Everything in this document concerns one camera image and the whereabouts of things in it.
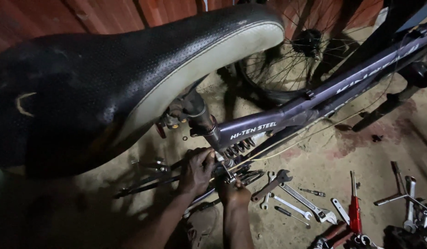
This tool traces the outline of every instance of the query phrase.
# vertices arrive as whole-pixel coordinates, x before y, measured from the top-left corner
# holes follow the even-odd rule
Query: screwdriver
[[[358,204],[357,187],[355,186],[355,172],[350,172],[352,178],[352,197],[349,205],[350,229],[354,234],[362,234],[360,205]]]
[[[278,212],[283,213],[283,214],[285,214],[285,215],[287,215],[287,216],[289,216],[289,217],[294,217],[295,219],[297,219],[297,220],[301,221],[302,223],[306,224],[306,229],[310,229],[310,225],[309,225],[309,224],[307,224],[307,223],[305,223],[304,221],[300,220],[299,218],[297,218],[297,217],[293,216],[291,212],[289,212],[289,211],[287,211],[287,210],[285,210],[285,209],[283,209],[283,208],[281,208],[281,207],[278,207],[278,206],[275,206],[275,209],[276,209]]]
[[[326,194],[320,191],[316,191],[316,190],[308,190],[308,189],[303,189],[303,188],[299,188],[301,191],[307,192],[307,193],[311,193],[314,194],[316,196],[321,196],[321,197],[326,197]]]

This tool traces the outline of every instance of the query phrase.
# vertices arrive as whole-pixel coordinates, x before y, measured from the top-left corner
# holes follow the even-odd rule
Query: bicycle
[[[338,22],[325,26],[330,35],[303,27],[318,2],[306,0],[305,15],[295,13],[299,28],[292,39],[286,38],[284,22],[288,26],[294,21],[283,20],[264,4],[240,4],[143,31],[53,35],[6,50],[0,54],[0,167],[9,171],[23,167],[32,178],[76,175],[121,154],[153,125],[165,138],[164,127],[188,122],[190,135],[203,136],[226,158],[222,163],[228,170],[250,184],[264,174],[249,170],[253,161],[331,116],[389,74],[404,76],[408,87],[389,94],[375,111],[362,113],[353,131],[427,87],[427,65],[421,61],[427,55],[427,22],[419,25],[427,17],[427,2],[390,1],[385,21],[357,44],[344,43],[352,38],[340,23],[350,23],[365,2],[352,1]],[[322,46],[324,36],[328,42]],[[287,57],[281,53],[286,46],[306,58],[302,89],[298,82],[291,90],[297,80],[290,81],[290,89],[289,82],[280,78],[278,85],[268,83],[280,75],[271,63]],[[323,68],[320,63],[330,51],[347,57]],[[248,71],[254,70],[252,63],[262,65],[259,74]],[[267,110],[217,123],[196,87],[210,72],[227,65],[233,65],[231,70],[256,94],[250,99],[269,103]],[[263,135],[268,138],[256,146],[253,138]],[[241,155],[251,147],[255,148]],[[224,173],[221,167],[216,169],[216,175]],[[134,184],[116,197],[176,180]],[[196,201],[212,192],[208,189]]]

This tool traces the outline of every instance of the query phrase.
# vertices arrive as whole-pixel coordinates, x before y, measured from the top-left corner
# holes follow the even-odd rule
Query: adjustable wrench
[[[406,176],[405,179],[408,185],[407,189],[409,191],[409,195],[410,197],[414,198],[416,179],[411,176]],[[406,220],[403,223],[403,228],[412,234],[416,232],[416,225],[413,222],[413,202],[409,200],[407,201],[407,215],[406,215]]]
[[[268,172],[268,176],[269,176],[269,184],[273,181],[273,179],[275,179],[277,177],[277,175],[273,171],[269,171]],[[260,204],[261,209],[267,210],[269,208],[269,205],[268,205],[269,194],[267,194],[265,196],[265,201]]]
[[[288,176],[289,172],[290,171],[285,169],[280,170],[280,172],[278,172],[277,177],[271,183],[267,184],[263,189],[261,189],[252,197],[252,201],[259,202],[261,199],[264,198],[264,196],[269,194],[276,186],[278,186],[278,184],[292,181],[293,177]]]
[[[313,213],[315,213],[316,218],[322,223],[322,222],[329,222],[331,224],[336,225],[337,224],[337,217],[332,211],[329,211],[324,208],[318,208],[314,204],[312,204],[310,201],[308,201],[306,198],[304,198],[302,195],[300,195],[297,191],[295,191],[293,188],[289,187],[285,183],[281,183],[280,187],[286,191],[288,194],[292,195],[295,199],[297,199],[299,202],[304,204],[306,207],[310,209]]]
[[[294,205],[288,203],[287,201],[281,199],[280,197],[276,196],[274,193],[269,193],[270,198],[274,198],[275,200],[283,203],[284,205],[294,209],[295,211],[299,212],[300,214],[303,215],[303,217],[305,217],[307,220],[310,220],[309,216],[312,216],[312,214],[310,212],[305,212],[301,209],[299,209],[298,207],[295,207]]]

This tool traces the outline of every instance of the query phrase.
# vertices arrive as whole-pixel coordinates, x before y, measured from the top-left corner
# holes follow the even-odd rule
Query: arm
[[[201,195],[209,185],[210,175],[214,167],[214,153],[211,148],[196,149],[186,166],[182,168],[178,183],[177,196],[166,207],[164,212],[152,222],[139,230],[129,239],[123,248],[126,249],[161,249],[167,243],[184,211],[197,195]]]
[[[223,243],[225,249],[254,249],[250,232],[248,206],[251,193],[237,179],[235,187],[219,187],[223,203]]]

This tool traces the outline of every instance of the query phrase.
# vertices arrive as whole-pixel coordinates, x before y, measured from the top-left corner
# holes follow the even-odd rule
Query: wooden wall
[[[311,0],[272,0],[285,18],[298,22],[299,10]],[[343,0],[316,1],[306,23],[329,26]],[[207,0],[209,10],[232,6],[233,0]],[[354,27],[371,23],[382,0],[363,0]],[[0,0],[0,52],[33,37],[70,32],[116,34],[155,27],[205,11],[204,0]],[[292,35],[294,25],[287,28]]]

